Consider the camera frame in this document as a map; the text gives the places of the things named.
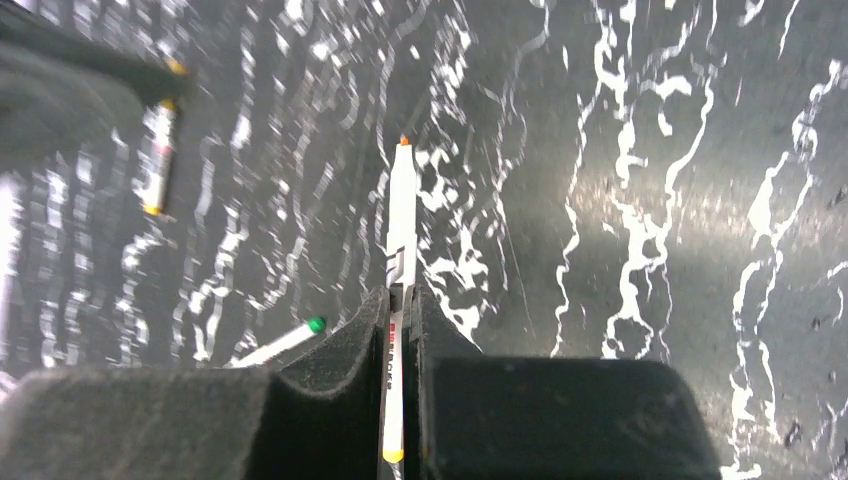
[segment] marker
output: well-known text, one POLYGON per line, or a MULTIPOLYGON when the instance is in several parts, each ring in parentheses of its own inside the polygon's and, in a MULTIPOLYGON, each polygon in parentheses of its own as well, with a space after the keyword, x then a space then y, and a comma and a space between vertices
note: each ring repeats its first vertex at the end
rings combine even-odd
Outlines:
POLYGON ((418 179, 412 163, 412 146, 401 138, 389 180, 389 228, 386 235, 386 285, 401 301, 389 318, 389 358, 386 365, 386 408, 383 418, 383 458, 397 464, 403 460, 403 298, 415 283, 418 239, 415 207, 418 179))
MULTIPOLYGON (((188 74, 182 65, 173 60, 168 60, 168 66, 178 75, 188 74)), ((171 159, 174 155, 173 139, 176 119, 176 100, 167 99, 159 103, 156 107, 153 148, 150 152, 151 167, 147 174, 147 184, 141 192, 142 209, 150 215, 160 215, 165 208, 171 159)))
POLYGON ((273 360, 277 355, 285 352, 286 350, 291 350, 310 338, 318 336, 318 334, 326 329, 327 323, 323 318, 312 317, 303 325, 295 328, 268 345, 257 348, 248 356, 240 360, 231 361, 227 366, 230 368, 245 368, 264 365, 273 360))

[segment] black marble tabletop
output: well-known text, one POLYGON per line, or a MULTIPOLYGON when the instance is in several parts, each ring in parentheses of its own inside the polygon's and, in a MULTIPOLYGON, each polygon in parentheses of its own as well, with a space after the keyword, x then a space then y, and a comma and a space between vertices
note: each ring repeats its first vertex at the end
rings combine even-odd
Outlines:
POLYGON ((150 118, 11 178, 5 388, 332 330, 383 280, 407 135, 420 280, 483 352, 666 362, 724 478, 848 478, 848 4, 32 3, 198 94, 169 218, 150 118))

